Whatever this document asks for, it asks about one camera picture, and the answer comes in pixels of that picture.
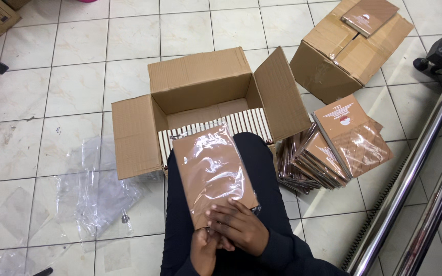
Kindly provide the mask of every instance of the metal pole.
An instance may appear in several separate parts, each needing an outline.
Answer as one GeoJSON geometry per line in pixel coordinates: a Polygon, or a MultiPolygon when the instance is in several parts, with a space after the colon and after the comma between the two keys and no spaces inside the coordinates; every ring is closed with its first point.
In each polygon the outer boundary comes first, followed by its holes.
{"type": "Polygon", "coordinates": [[[416,275],[442,220],[442,173],[393,275],[416,275]]]}
{"type": "Polygon", "coordinates": [[[367,275],[405,203],[442,126],[442,94],[347,272],[367,275]]]}

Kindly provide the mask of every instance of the hand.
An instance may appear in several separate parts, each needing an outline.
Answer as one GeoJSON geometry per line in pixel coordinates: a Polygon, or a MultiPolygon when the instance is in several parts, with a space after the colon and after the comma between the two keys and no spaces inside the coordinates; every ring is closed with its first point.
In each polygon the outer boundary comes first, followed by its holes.
{"type": "Polygon", "coordinates": [[[228,203],[230,207],[213,205],[206,211],[207,225],[248,254],[260,256],[269,242],[269,231],[243,204],[231,198],[228,203]]]}
{"type": "Polygon", "coordinates": [[[192,235],[191,262],[200,276],[211,276],[216,265],[218,241],[204,228],[197,229],[192,235]]]}

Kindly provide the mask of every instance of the metal spring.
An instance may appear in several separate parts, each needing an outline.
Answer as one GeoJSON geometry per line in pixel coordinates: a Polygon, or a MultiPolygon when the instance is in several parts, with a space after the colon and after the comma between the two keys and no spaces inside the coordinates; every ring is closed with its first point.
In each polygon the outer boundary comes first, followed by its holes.
{"type": "Polygon", "coordinates": [[[356,239],[352,243],[351,249],[347,253],[347,256],[345,257],[345,260],[342,263],[342,266],[340,267],[343,271],[347,270],[349,264],[352,261],[352,258],[354,256],[354,254],[356,253],[356,251],[359,248],[359,244],[360,244],[361,240],[364,238],[368,228],[371,227],[371,223],[372,223],[374,217],[376,216],[376,214],[377,214],[378,210],[380,209],[381,205],[383,204],[384,200],[386,199],[386,197],[390,193],[391,188],[393,188],[393,185],[395,184],[395,181],[397,180],[398,175],[400,175],[400,172],[402,172],[402,169],[403,169],[407,159],[408,159],[408,155],[405,157],[405,160],[403,160],[402,164],[398,167],[398,169],[396,170],[395,174],[393,175],[393,177],[388,182],[388,185],[381,192],[381,194],[378,197],[378,200],[376,201],[373,209],[368,211],[368,215],[367,215],[366,221],[364,222],[364,225],[362,226],[361,230],[358,232],[358,236],[356,237],[356,239]]]}

